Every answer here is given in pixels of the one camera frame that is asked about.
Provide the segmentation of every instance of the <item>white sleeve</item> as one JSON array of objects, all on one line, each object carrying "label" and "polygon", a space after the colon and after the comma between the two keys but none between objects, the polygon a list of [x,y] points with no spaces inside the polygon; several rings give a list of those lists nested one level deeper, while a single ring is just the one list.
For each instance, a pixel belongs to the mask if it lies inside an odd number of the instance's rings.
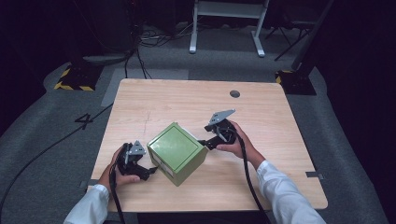
[{"label": "white sleeve", "polygon": [[73,207],[64,224],[103,223],[107,217],[108,197],[105,186],[93,186]]},{"label": "white sleeve", "polygon": [[297,186],[269,161],[257,169],[260,192],[267,198],[278,223],[325,223]]}]

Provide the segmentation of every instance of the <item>person's left hand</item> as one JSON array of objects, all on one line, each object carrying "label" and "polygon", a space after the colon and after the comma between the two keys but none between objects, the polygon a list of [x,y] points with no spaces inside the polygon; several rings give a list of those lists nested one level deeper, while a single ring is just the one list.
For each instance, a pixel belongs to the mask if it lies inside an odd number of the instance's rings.
[{"label": "person's left hand", "polygon": [[[122,147],[120,147],[113,155],[113,158],[111,160],[111,163],[106,167],[106,169],[103,171],[101,177],[99,178],[98,184],[101,184],[105,186],[108,190],[108,192],[111,192],[110,189],[110,183],[109,183],[109,175],[110,175],[110,169],[111,166],[116,162],[117,157],[119,156],[120,151],[122,150]],[[119,167],[116,165],[115,167],[116,171],[116,183],[117,186],[121,185],[126,185],[130,183],[135,183],[140,181],[140,177],[138,175],[122,175],[119,171]]]}]

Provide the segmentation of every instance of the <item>wooden tabletop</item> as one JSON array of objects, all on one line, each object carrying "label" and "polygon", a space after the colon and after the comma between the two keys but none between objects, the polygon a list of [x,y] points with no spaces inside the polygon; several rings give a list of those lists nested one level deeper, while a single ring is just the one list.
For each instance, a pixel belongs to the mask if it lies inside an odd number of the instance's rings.
[{"label": "wooden tabletop", "polygon": [[[230,91],[239,91],[233,98]],[[198,139],[214,136],[204,127],[213,113],[235,109],[228,119],[236,121],[264,157],[287,174],[314,208],[327,207],[303,138],[278,84],[161,79],[124,79],[106,127],[92,172],[99,179],[113,153],[125,142],[139,140],[145,146],[172,122]],[[139,165],[153,167],[149,153]],[[270,204],[261,196],[256,172],[250,178],[264,209]],[[257,210],[245,178],[243,161],[234,154],[209,151],[204,163],[176,187],[161,171],[148,181],[117,188],[124,212],[237,211]],[[110,211],[117,211],[112,200]]]}]

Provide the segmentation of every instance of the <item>green box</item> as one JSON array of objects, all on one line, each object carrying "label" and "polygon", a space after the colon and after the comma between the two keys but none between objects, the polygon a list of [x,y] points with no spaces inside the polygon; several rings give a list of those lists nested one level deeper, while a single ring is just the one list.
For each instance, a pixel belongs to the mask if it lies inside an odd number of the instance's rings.
[{"label": "green box", "polygon": [[173,122],[148,143],[152,163],[180,186],[205,160],[207,148]]}]

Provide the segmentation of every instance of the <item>person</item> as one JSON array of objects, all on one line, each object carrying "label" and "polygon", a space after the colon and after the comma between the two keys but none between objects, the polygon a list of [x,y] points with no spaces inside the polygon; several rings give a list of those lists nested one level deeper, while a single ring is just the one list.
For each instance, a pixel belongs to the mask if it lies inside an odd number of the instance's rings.
[{"label": "person", "polygon": [[[234,121],[230,122],[245,143],[247,161],[257,171],[260,192],[268,199],[273,208],[277,223],[325,223],[320,214],[311,206],[310,202],[301,194],[297,186],[253,146],[241,127]],[[238,138],[232,145],[218,145],[217,150],[232,152],[243,159]],[[115,162],[120,148],[114,153],[111,163],[104,170],[98,184],[74,206],[66,217],[64,224],[70,223],[103,223],[107,216],[107,204],[110,192],[108,174]],[[138,182],[137,175],[121,175],[117,170],[117,186]]]}]

